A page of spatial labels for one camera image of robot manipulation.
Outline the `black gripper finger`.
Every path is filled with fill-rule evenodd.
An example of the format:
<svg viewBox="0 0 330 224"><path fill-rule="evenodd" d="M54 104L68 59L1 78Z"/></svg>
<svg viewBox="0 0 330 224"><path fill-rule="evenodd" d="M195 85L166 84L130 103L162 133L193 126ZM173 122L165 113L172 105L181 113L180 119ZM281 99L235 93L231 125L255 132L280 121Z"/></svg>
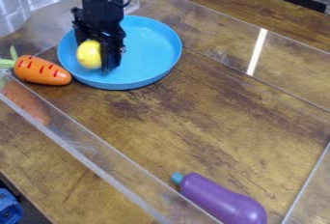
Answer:
<svg viewBox="0 0 330 224"><path fill-rule="evenodd" d="M81 44L86 40L98 41L98 36L96 31L86 26L73 26L76 43Z"/></svg>
<svg viewBox="0 0 330 224"><path fill-rule="evenodd" d="M100 43L101 70L113 70L121 64L121 56L125 51L124 37L109 36Z"/></svg>

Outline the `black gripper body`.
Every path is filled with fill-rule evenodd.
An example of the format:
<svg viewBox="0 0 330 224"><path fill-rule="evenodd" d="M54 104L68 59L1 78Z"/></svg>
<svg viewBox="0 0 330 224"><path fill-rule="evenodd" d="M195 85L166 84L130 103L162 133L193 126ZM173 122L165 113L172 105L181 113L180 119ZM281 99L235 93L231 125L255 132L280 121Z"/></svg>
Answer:
<svg viewBox="0 0 330 224"><path fill-rule="evenodd" d="M97 35L124 36L120 26L124 18L124 0L81 0L82 8L73 8L73 26L90 27Z"/></svg>

